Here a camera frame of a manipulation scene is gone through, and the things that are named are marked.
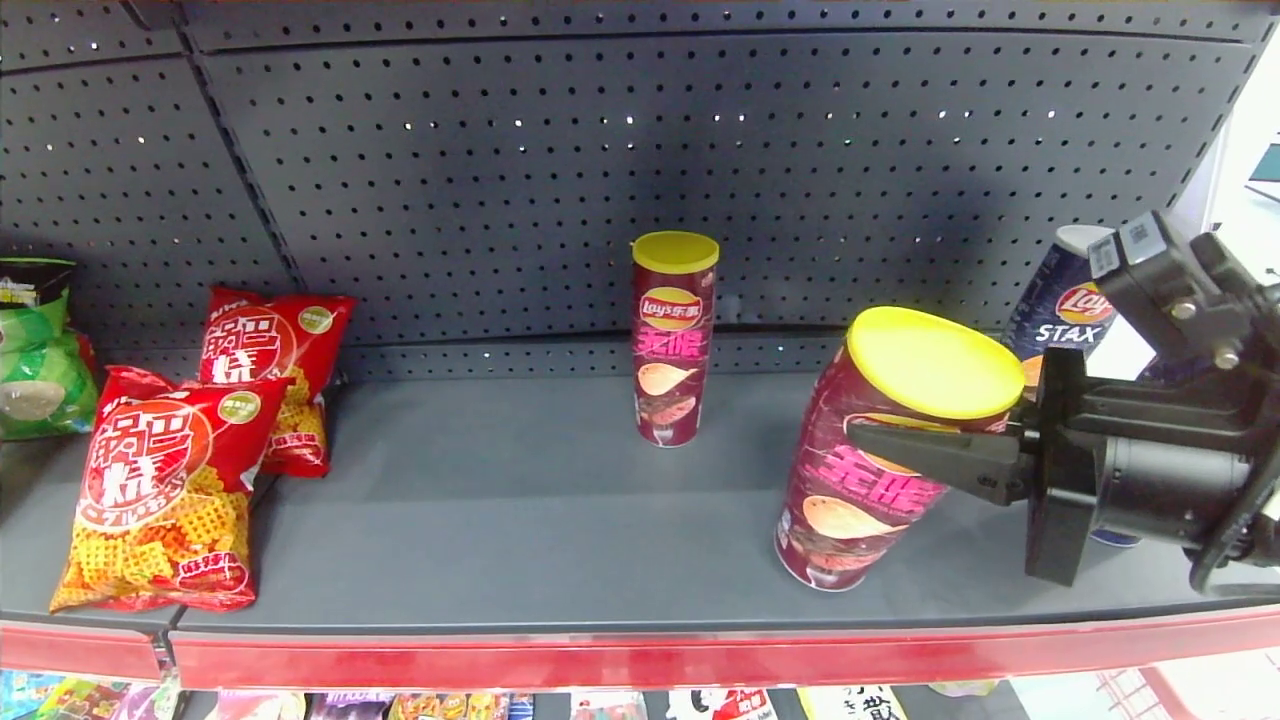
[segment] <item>store shelf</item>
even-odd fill
[[[9,442],[0,448],[0,666],[159,679],[151,638],[178,609],[50,615],[70,546],[86,438]]]
[[[636,436],[626,378],[353,386],[329,478],[255,515],[257,603],[170,635],[183,680],[910,683],[1280,644],[1280,606],[1194,594],[1176,547],[1091,544],[1071,589],[1027,578],[1024,511],[959,493],[858,589],[801,585],[771,532],[812,384],[717,375],[678,450]]]

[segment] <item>stax text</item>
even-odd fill
[[[1084,342],[1102,340],[1106,325],[1041,325],[1036,328],[1036,342]]]

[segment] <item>lay's logo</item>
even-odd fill
[[[1073,325],[1101,323],[1111,316],[1111,304],[1093,283],[1080,283],[1064,292],[1053,310]]]
[[[659,331],[686,331],[703,318],[703,301],[678,287],[655,287],[640,297],[640,319]]]

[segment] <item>lay's stax can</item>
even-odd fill
[[[631,259],[636,428],[658,447],[678,447],[694,439],[703,416],[719,245],[691,232],[653,232],[635,241]]]
[[[1048,347],[1083,350],[1088,356],[1115,320],[1115,310],[1089,274],[1088,250],[1115,231],[1062,225],[1057,241],[1027,283],[1000,341],[1023,363],[1027,387],[1039,387]]]

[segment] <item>red snack bag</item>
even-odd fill
[[[248,501],[292,382],[175,387],[110,366],[50,612],[253,602]]]
[[[214,288],[200,356],[200,382],[236,383],[294,378],[262,464],[264,473],[320,478],[329,471],[324,398],[342,333],[356,301],[326,295],[275,300]]]

